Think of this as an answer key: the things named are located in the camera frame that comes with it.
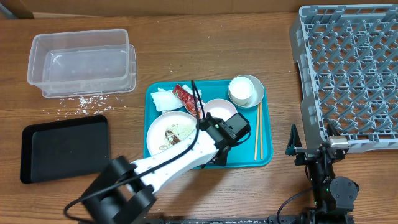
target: container rim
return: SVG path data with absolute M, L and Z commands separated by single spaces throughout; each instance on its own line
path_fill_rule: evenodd
M 51 33 L 51 34 L 38 34 L 33 38 L 32 41 L 32 47 L 30 48 L 30 54 L 29 54 L 29 62 L 28 62 L 28 69 L 27 69 L 27 82 L 31 85 L 34 86 L 45 86 L 45 85 L 53 85 L 53 84 L 74 84 L 74 83 L 80 83 L 82 80 L 76 80 L 76 81 L 57 81 L 57 82 L 32 82 L 32 73 L 33 73 L 33 64 L 34 64 L 34 59 L 32 59 L 33 55 L 35 54 L 36 51 L 36 46 L 37 46 L 37 41 L 39 37 L 46 36 L 46 35 L 57 35 L 57 34 L 77 34 L 80 32 L 112 32 L 112 31 L 122 31 L 126 35 L 126 45 L 128 54 L 126 57 L 126 72 L 123 76 L 121 77 L 114 77 L 114 78 L 96 78 L 96 79 L 90 79 L 89 81 L 91 82 L 102 82 L 102 81 L 108 81 L 108 80 L 122 80 L 126 78 L 130 74 L 130 56 L 131 56 L 131 49 L 133 49 L 133 52 L 135 53 L 134 46 L 129 43 L 129 33 L 125 29 L 105 29 L 105 30 L 88 30 L 88 31 L 74 31 L 74 32 L 59 32 L 59 33 Z

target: white cup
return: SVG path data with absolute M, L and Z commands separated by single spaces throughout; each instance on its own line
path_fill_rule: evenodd
M 228 85 L 228 93 L 234 103 L 243 106 L 253 95 L 253 82 L 246 77 L 235 77 Z

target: white bowl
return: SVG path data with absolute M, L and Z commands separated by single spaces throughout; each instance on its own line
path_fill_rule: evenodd
M 165 144 L 165 131 L 176 124 L 181 126 L 182 129 L 188 129 L 186 134 L 189 135 L 195 130 L 197 120 L 190 114 L 181 111 L 171 111 L 160 115 L 148 129 L 146 143 L 149 154 L 154 156 L 164 151 L 160 147 Z
M 253 83 L 250 79 L 238 76 L 231 80 L 228 85 L 228 93 L 231 99 L 239 106 L 244 106 L 253 94 Z
M 224 99 L 210 100 L 205 104 L 204 110 L 205 114 L 210 112 L 212 117 L 221 118 L 224 121 L 227 121 L 238 112 L 231 102 Z
M 254 91 L 251 97 L 249 98 L 248 102 L 245 105 L 241 106 L 231 96 L 231 93 L 229 92 L 228 88 L 228 96 L 231 99 L 231 101 L 236 105 L 236 107 L 241 109 L 247 109 L 247 108 L 252 108 L 253 106 L 257 106 L 262 101 L 265 95 L 264 85 L 261 83 L 261 81 L 258 78 L 252 75 L 240 75 L 237 77 L 246 77 L 250 79 L 250 81 L 253 83 Z

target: red snack wrapper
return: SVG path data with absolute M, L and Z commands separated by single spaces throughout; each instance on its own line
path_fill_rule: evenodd
M 193 101 L 193 96 L 189 94 L 189 92 L 185 91 L 180 85 L 176 85 L 173 90 L 173 94 L 178 97 L 182 102 L 184 103 L 185 109 L 194 117 L 197 117 L 197 114 L 195 112 L 195 102 Z M 199 117 L 201 117 L 201 108 L 200 108 L 200 102 L 197 98 L 196 104 L 198 105 L 198 112 L 199 112 Z

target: black tray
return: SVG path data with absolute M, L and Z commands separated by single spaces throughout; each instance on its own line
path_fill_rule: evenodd
M 109 161 L 105 116 L 35 124 L 22 132 L 20 179 L 24 184 L 100 172 Z

